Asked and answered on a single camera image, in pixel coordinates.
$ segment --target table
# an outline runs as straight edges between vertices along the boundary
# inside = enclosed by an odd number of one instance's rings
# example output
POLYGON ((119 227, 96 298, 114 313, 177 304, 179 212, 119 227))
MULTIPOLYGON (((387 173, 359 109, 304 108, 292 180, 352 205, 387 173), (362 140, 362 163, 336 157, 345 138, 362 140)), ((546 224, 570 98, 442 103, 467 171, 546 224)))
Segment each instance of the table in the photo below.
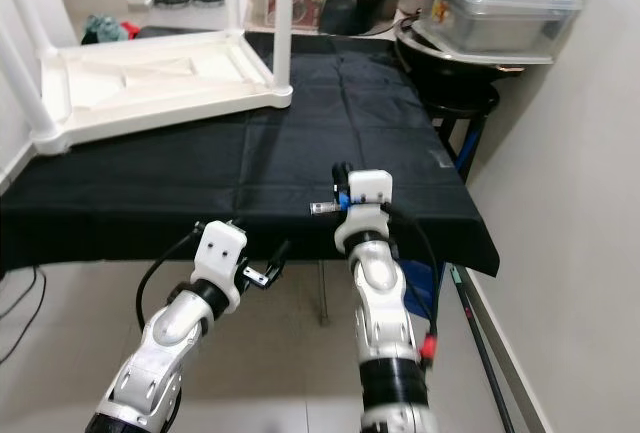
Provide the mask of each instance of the table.
MULTIPOLYGON (((247 39, 267 63, 272 36, 247 39)), ((385 40, 296 36, 288 110, 264 108, 79 145, 34 159, 0 203, 0 271, 55 262, 154 259, 196 220, 240 219, 252 259, 284 238, 291 259, 337 259, 331 167, 393 175, 394 203, 413 214, 439 261, 495 276, 499 256, 385 40)), ((391 225, 400 255, 416 236, 391 225)), ((196 245, 176 253, 192 259, 196 245)))

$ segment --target floor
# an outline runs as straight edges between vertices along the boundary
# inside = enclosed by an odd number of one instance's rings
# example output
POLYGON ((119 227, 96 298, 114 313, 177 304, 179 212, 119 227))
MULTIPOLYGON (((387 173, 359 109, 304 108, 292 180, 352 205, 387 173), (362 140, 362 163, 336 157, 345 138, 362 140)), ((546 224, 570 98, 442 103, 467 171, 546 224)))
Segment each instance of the floor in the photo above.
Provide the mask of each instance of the floor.
MULTIPOLYGON (((133 312, 143 262, 50 265, 45 301, 15 354, 0 366, 0 431, 84 431, 100 396, 140 335, 133 312)), ((188 277, 170 263, 150 282, 145 310, 188 277)), ((267 292, 250 290, 216 323, 192 365, 176 432, 357 432, 362 411, 353 339, 354 290, 343 262, 326 270, 330 323, 318 322, 317 266, 293 264, 267 292)), ((0 311, 28 286, 30 270, 0 283, 0 311)), ((13 344, 41 291, 0 323, 0 356, 13 344)), ((425 322, 415 318, 417 335, 425 322)), ((449 278, 440 344, 429 379, 442 433, 496 433, 502 426, 449 278)))

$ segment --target white baseboard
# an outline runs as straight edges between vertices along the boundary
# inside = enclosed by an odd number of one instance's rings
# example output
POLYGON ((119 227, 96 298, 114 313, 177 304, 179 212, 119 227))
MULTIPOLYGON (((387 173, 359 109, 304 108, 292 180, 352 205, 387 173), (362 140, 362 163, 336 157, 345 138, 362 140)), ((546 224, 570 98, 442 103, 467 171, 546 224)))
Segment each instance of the white baseboard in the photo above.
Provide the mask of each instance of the white baseboard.
POLYGON ((7 191, 11 183, 15 181, 34 156, 36 156, 36 150, 29 142, 18 151, 7 166, 0 169, 0 195, 7 191))
POLYGON ((476 312, 478 322, 489 340, 498 364, 504 373, 509 388, 531 433, 554 433, 538 398, 536 397, 513 348, 506 338, 496 315, 487 301, 487 297, 478 282, 476 272, 457 266, 465 284, 471 306, 476 312))

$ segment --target black pole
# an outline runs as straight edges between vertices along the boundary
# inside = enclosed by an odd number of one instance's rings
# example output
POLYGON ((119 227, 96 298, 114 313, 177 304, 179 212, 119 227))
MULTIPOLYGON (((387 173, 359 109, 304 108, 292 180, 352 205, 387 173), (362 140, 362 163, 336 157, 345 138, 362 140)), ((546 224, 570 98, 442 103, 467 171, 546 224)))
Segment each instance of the black pole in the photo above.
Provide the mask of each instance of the black pole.
POLYGON ((493 398, 496 402, 496 406, 498 407, 498 413, 500 414, 500 419, 502 420, 504 431, 506 433, 515 433, 515 430, 513 429, 513 423, 511 423, 511 417, 509 416, 509 410, 507 409, 507 405, 504 402, 504 397, 502 396, 502 391, 500 390, 500 385, 498 384, 498 379, 496 378, 496 373, 495 371, 493 371, 493 365, 491 365, 491 360, 489 359, 487 348, 484 346, 484 342, 482 341, 480 328, 478 328, 478 323, 476 322, 475 315, 473 314, 473 310, 471 309, 471 304, 469 303, 469 298, 467 297, 464 283, 462 283, 462 279, 456 271, 455 266, 452 266, 451 268, 451 277, 453 278, 453 282, 456 285, 456 290, 458 290, 458 296, 460 297, 460 303, 462 303, 462 307, 464 308, 465 316, 469 321, 469 327, 471 328, 473 339, 476 342, 476 347, 478 348, 478 353, 480 354, 480 359, 482 360, 484 371, 487 374, 487 379, 489 380, 491 392, 493 393, 493 398))

